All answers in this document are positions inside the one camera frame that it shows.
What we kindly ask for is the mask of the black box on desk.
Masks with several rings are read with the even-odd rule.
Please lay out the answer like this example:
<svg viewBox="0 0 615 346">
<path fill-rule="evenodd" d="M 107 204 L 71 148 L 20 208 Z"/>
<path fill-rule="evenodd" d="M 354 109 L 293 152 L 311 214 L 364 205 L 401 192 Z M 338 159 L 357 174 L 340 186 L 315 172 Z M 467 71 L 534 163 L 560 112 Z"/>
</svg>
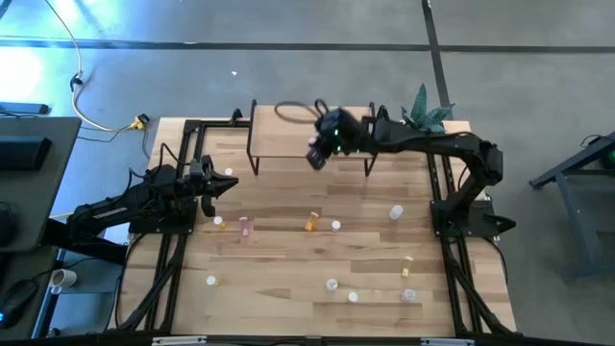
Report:
<svg viewBox="0 0 615 346">
<path fill-rule="evenodd" d="M 45 136 L 0 136 L 0 171 L 38 171 L 51 145 Z"/>
</svg>

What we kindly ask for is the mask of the white paper sheet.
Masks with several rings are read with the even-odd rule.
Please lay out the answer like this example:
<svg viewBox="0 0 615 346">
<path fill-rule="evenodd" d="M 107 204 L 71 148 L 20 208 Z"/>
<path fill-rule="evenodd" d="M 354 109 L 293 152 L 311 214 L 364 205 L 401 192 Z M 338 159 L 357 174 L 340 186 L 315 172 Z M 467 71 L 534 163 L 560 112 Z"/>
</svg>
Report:
<svg viewBox="0 0 615 346">
<path fill-rule="evenodd" d="M 103 238 L 118 245 L 127 245 L 131 241 L 129 228 L 129 223 L 111 226 L 104 230 Z"/>
</svg>

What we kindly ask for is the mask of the black computer mouse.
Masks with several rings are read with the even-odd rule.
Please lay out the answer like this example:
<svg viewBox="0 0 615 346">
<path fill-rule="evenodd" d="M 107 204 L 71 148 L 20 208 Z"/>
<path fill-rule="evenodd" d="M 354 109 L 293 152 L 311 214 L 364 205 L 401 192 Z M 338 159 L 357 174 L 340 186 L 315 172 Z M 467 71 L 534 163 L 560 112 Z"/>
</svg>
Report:
<svg viewBox="0 0 615 346">
<path fill-rule="evenodd" d="M 33 280 L 20 280 L 0 297 L 0 330 L 19 322 L 37 290 L 38 285 Z"/>
</svg>

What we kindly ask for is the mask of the snake plant in white pot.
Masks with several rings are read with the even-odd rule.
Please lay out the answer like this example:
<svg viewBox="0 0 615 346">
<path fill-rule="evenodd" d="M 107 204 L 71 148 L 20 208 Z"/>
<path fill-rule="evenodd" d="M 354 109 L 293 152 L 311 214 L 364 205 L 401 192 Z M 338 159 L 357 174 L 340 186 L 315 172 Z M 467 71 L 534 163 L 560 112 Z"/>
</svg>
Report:
<svg viewBox="0 0 615 346">
<path fill-rule="evenodd" d="M 414 99 L 411 111 L 402 109 L 402 119 L 405 126 L 428 134 L 442 135 L 445 133 L 443 121 L 452 114 L 454 104 L 447 107 L 427 109 L 427 90 L 421 84 Z"/>
</svg>

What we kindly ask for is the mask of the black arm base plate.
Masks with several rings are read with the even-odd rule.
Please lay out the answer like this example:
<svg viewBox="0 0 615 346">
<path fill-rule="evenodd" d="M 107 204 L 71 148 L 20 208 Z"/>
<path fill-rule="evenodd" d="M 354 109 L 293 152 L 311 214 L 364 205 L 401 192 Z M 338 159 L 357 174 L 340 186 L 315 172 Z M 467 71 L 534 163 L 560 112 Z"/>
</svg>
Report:
<svg viewBox="0 0 615 346">
<path fill-rule="evenodd" d="M 436 236 L 489 237 L 504 231 L 503 224 L 495 219 L 490 201 L 474 201 L 469 206 L 466 218 L 446 216 L 445 207 L 445 201 L 432 201 L 430 204 L 433 232 Z"/>
<path fill-rule="evenodd" d="M 130 222 L 131 234 L 189 235 L 193 232 L 198 200 L 157 201 L 136 220 Z"/>
</svg>

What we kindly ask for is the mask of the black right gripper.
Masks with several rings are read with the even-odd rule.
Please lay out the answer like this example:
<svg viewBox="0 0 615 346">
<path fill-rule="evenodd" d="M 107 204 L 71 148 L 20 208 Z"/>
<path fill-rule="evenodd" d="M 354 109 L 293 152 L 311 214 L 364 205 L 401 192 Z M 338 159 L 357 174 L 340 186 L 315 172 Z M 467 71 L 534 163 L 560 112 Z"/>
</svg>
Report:
<svg viewBox="0 0 615 346">
<path fill-rule="evenodd" d="M 307 152 L 307 161 L 313 169 L 322 169 L 331 155 L 373 152 L 367 128 L 343 108 L 326 112 L 314 127 L 318 145 Z"/>
</svg>

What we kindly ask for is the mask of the wooden shelf black metal frame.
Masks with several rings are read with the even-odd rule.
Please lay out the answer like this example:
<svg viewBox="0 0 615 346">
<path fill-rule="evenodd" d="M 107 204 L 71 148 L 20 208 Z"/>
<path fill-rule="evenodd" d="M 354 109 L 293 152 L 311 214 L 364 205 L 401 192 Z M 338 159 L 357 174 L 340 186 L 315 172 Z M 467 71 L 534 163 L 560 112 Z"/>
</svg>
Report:
<svg viewBox="0 0 615 346">
<path fill-rule="evenodd" d="M 316 136 L 313 115 L 300 107 L 282 107 L 285 115 L 303 124 L 286 122 L 279 118 L 270 105 L 259 105 L 252 101 L 250 125 L 246 152 L 253 172 L 258 174 L 261 159 L 305 159 L 308 141 Z"/>
</svg>

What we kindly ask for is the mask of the silver edge bracket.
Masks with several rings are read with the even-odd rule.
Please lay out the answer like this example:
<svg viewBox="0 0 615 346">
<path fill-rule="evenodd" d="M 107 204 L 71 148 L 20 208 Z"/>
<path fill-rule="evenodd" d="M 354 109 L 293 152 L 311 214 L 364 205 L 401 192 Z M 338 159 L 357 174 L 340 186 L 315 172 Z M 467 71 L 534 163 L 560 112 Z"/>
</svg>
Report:
<svg viewBox="0 0 615 346">
<path fill-rule="evenodd" d="M 420 341 L 421 346 L 475 346 L 473 339 L 448 338 L 448 337 L 424 337 Z"/>
<path fill-rule="evenodd" d="M 154 337 L 151 346 L 201 346 L 207 343 L 205 335 L 172 335 Z"/>
</svg>

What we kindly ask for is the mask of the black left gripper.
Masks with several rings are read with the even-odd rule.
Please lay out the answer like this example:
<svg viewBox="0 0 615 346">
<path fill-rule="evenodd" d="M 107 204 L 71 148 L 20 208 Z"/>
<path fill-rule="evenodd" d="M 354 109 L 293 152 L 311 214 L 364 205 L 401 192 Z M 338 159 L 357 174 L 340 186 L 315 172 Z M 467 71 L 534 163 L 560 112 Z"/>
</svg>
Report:
<svg viewBox="0 0 615 346">
<path fill-rule="evenodd" d="M 212 160 L 209 155 L 204 155 L 197 161 L 200 161 L 203 164 L 204 176 L 201 179 L 191 179 L 188 173 L 188 178 L 190 183 L 193 186 L 194 193 L 201 197 L 201 210 L 204 216 L 214 217 L 216 214 L 215 207 L 211 203 L 212 199 L 212 182 L 211 182 L 211 171 L 213 168 Z M 226 191 L 230 190 L 232 187 L 236 186 L 239 183 L 237 177 L 227 176 L 225 174 L 225 170 L 223 172 L 213 172 L 213 196 L 220 197 Z"/>
</svg>

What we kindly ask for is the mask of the black diagonal beam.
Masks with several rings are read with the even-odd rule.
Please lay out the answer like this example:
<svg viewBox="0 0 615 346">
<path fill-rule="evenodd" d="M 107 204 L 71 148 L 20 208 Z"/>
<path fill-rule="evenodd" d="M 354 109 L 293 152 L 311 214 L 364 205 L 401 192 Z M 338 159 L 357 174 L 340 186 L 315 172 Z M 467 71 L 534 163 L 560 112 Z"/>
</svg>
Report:
<svg viewBox="0 0 615 346">
<path fill-rule="evenodd" d="M 53 219 L 47 220 L 41 243 L 115 264 L 124 262 L 128 249 L 95 235 L 72 235 L 68 225 Z"/>
</svg>

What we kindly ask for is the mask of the blue-grey metal stand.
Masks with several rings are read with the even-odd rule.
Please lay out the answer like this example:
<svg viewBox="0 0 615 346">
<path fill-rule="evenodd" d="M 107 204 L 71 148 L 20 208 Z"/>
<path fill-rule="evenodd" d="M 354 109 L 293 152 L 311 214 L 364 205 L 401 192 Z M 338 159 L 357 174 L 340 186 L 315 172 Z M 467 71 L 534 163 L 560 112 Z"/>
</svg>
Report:
<svg viewBox="0 0 615 346">
<path fill-rule="evenodd" d="M 615 169 L 605 166 L 615 150 L 615 132 L 590 135 L 582 149 L 529 181 L 534 189 L 554 183 L 568 215 L 579 265 L 564 272 L 569 281 L 615 274 Z"/>
</svg>

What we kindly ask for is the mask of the black flat device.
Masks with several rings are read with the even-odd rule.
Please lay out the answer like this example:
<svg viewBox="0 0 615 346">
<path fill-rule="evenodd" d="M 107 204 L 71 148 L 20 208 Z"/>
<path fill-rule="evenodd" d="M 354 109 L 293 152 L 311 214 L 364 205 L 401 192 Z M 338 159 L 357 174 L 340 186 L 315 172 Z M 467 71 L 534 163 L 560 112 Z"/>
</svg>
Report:
<svg viewBox="0 0 615 346">
<path fill-rule="evenodd" d="M 46 104 L 0 102 L 0 112 L 25 115 L 45 115 L 50 111 Z"/>
</svg>

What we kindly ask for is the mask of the dark grey low desk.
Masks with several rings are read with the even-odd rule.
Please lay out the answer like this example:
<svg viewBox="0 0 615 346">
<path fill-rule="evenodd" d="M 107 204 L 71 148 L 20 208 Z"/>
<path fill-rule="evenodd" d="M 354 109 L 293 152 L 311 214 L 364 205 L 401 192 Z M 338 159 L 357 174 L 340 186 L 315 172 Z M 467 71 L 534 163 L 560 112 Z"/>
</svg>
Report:
<svg viewBox="0 0 615 346">
<path fill-rule="evenodd" d="M 20 320 L 11 328 L 0 330 L 0 342 L 30 339 L 35 331 L 39 311 L 47 292 L 50 274 L 56 265 L 59 249 L 54 246 L 40 246 L 29 252 L 11 254 L 0 279 L 0 297 L 18 281 L 35 278 L 38 289 L 26 304 Z"/>
</svg>

